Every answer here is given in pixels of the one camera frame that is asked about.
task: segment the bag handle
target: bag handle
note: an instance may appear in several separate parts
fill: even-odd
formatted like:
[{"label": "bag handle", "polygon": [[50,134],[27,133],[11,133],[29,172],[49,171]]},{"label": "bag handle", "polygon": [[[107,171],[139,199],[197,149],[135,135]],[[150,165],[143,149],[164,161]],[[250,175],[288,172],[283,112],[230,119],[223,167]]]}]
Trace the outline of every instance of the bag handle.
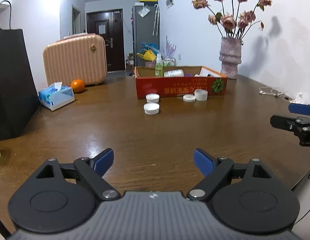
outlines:
[{"label": "bag handle", "polygon": [[9,5],[10,5],[10,16],[9,16],[9,29],[11,30],[11,3],[8,1],[8,0],[4,0],[0,3],[0,5],[3,3],[3,2],[8,2]]}]

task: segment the pink suitcase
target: pink suitcase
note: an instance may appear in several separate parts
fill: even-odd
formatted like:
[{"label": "pink suitcase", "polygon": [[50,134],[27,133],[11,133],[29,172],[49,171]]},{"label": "pink suitcase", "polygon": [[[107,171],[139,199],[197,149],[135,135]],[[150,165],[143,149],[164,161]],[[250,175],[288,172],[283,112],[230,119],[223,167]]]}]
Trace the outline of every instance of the pink suitcase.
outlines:
[{"label": "pink suitcase", "polygon": [[75,79],[82,79],[86,85],[97,85],[107,75],[105,41],[100,35],[65,37],[48,45],[43,58],[48,85],[63,82],[69,86]]}]

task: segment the red cardboard box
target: red cardboard box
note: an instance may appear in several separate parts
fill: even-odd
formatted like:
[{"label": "red cardboard box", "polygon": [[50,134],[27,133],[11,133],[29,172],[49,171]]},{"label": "red cardboard box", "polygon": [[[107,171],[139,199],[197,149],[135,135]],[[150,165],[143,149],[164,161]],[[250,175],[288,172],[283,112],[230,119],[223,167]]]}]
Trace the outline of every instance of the red cardboard box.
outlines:
[{"label": "red cardboard box", "polygon": [[[212,76],[194,77],[200,74],[202,68]],[[160,97],[177,97],[194,94],[196,89],[208,91],[208,95],[224,95],[227,77],[204,66],[164,67],[163,72],[182,69],[184,74],[193,77],[155,77],[154,67],[135,67],[135,80],[138,99],[144,99],[147,94],[159,94]]]}]

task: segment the metal screw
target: metal screw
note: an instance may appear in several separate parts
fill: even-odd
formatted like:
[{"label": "metal screw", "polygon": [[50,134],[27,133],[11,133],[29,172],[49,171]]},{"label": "metal screw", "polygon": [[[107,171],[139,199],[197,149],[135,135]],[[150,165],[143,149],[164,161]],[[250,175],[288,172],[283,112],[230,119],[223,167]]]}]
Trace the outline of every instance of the metal screw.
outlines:
[{"label": "metal screw", "polygon": [[105,190],[102,195],[104,198],[112,199],[112,198],[116,198],[118,196],[118,193],[110,189],[110,190]]},{"label": "metal screw", "polygon": [[204,197],[205,194],[205,191],[202,189],[193,189],[190,191],[190,195],[194,198]]}]

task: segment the dark brown door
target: dark brown door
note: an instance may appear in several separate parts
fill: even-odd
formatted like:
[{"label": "dark brown door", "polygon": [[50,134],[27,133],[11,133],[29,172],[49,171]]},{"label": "dark brown door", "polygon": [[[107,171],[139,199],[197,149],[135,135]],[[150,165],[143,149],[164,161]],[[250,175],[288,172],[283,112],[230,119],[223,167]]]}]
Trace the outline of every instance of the dark brown door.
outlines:
[{"label": "dark brown door", "polygon": [[105,40],[107,71],[125,70],[123,10],[88,13],[87,26]]}]

